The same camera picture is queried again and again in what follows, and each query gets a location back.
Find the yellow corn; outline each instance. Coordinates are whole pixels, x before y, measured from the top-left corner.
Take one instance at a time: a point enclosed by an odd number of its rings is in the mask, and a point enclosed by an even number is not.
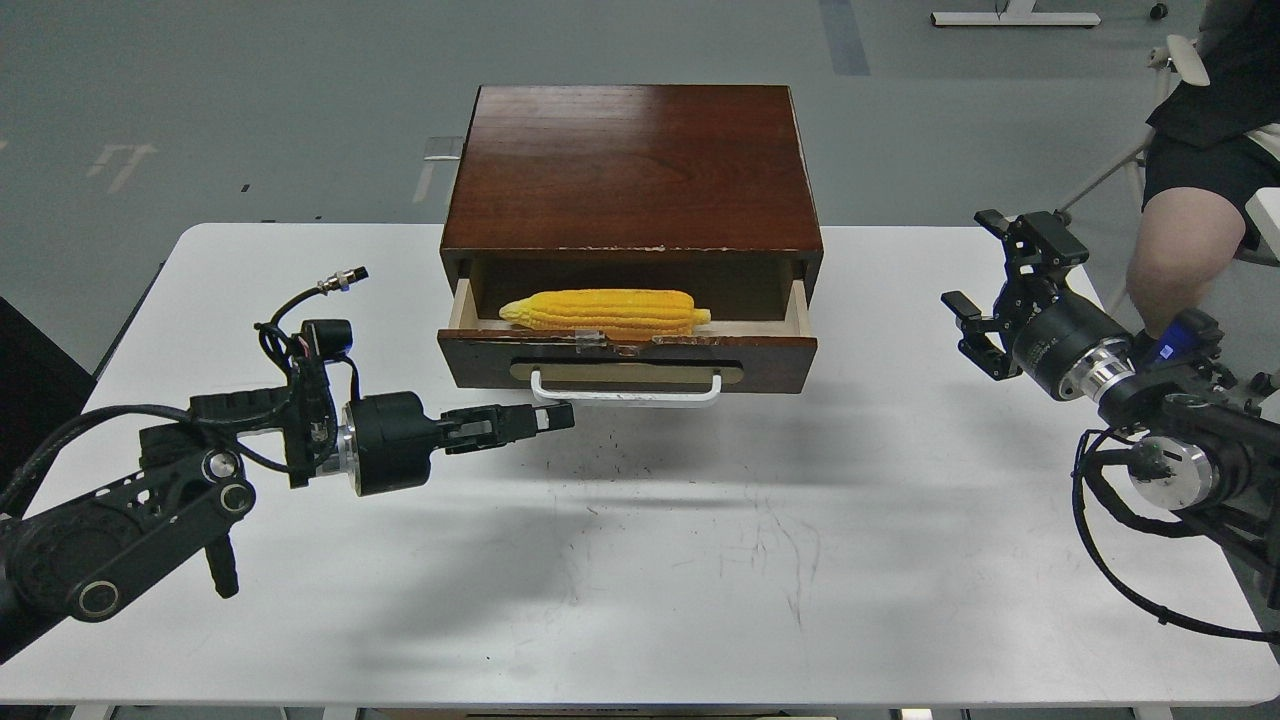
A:
[[[554,290],[508,302],[498,315],[535,331],[596,329],[612,340],[692,334],[712,322],[710,310],[678,290]]]

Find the gray floor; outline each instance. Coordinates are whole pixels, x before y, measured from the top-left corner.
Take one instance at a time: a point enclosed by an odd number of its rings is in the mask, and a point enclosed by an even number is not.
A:
[[[182,232],[205,222],[439,223],[481,83],[782,83],[823,224],[966,225],[1052,209],[1142,133],[1147,51],[1202,4],[1043,0],[1092,31],[933,28],[983,0],[498,0],[0,5],[0,296],[95,369]],[[1108,181],[1074,213],[1102,296],[1137,228]],[[234,291],[236,260],[211,268]],[[1233,268],[1207,309],[1226,360],[1280,365],[1277,270]],[[818,291],[814,302],[822,302]],[[1112,311],[1135,328],[1132,309]],[[1271,628],[1275,614],[1260,615]],[[276,717],[127,710],[122,717]],[[975,711],[974,717],[1123,717]],[[1280,705],[1178,717],[1276,717]]]

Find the wooden box top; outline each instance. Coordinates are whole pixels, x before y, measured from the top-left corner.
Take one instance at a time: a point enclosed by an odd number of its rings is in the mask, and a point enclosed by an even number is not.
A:
[[[488,254],[790,254],[822,238],[783,86],[480,88],[440,245]]]

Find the drawer handle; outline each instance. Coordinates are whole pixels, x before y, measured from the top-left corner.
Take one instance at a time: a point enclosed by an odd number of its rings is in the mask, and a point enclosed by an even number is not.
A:
[[[529,387],[539,401],[570,400],[581,405],[608,405],[613,407],[709,407],[719,397],[719,370],[712,375],[707,392],[604,392],[561,391],[543,387],[543,372],[534,368],[529,373]]]

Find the wooden drawer box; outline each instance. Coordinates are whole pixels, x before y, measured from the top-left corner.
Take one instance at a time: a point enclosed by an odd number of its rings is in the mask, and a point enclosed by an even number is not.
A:
[[[822,260],[790,91],[776,86],[483,87],[440,256],[440,348],[460,387],[548,380],[800,392]],[[712,323],[614,342],[498,309],[544,290],[682,290]],[[554,372],[548,368],[557,368]]]

